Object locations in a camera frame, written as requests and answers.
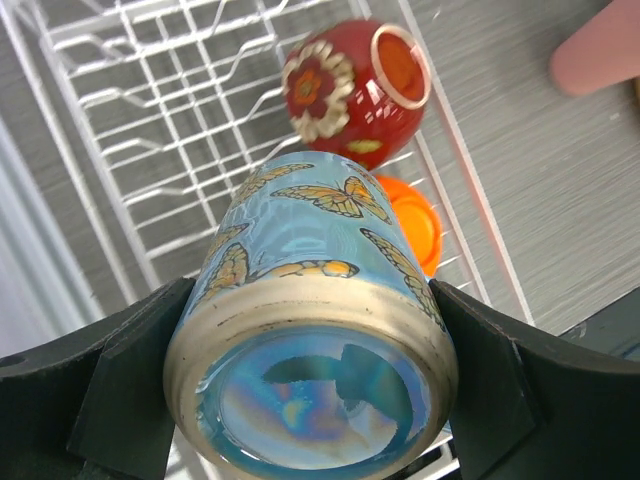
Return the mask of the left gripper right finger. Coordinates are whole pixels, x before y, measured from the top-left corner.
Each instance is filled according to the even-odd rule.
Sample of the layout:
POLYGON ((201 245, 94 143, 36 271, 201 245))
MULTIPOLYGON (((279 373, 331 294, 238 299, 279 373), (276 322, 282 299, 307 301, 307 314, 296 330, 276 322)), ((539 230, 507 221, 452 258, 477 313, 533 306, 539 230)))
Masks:
POLYGON ((430 286, 458 359, 462 478, 638 478, 638 338, 602 353, 430 286))

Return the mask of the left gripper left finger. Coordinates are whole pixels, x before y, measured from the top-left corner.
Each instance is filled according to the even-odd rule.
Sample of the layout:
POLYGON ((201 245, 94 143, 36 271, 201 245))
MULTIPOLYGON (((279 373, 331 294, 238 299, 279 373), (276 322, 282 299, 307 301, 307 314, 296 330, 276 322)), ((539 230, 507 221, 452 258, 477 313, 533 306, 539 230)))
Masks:
POLYGON ((175 422, 163 366, 194 284, 179 278, 120 312, 2 358, 2 478, 164 478, 175 422))

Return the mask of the pink cup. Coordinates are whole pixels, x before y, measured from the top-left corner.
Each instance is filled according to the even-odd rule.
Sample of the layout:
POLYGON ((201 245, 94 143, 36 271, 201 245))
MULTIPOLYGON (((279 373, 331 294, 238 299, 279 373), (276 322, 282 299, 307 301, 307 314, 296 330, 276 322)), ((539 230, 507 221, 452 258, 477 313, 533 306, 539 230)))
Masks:
POLYGON ((555 86, 584 96, 639 79, 639 2, 613 0, 559 45, 550 58, 555 86))

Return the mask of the blue patterned bowl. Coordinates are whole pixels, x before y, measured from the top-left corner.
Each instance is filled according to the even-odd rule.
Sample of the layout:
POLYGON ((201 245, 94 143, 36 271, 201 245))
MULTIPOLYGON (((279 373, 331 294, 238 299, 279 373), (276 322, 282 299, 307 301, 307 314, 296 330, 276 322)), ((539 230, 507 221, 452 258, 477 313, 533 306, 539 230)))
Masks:
POLYGON ((383 479, 448 420, 458 365, 383 189, 288 153, 237 190, 169 344, 191 445, 239 479, 383 479))

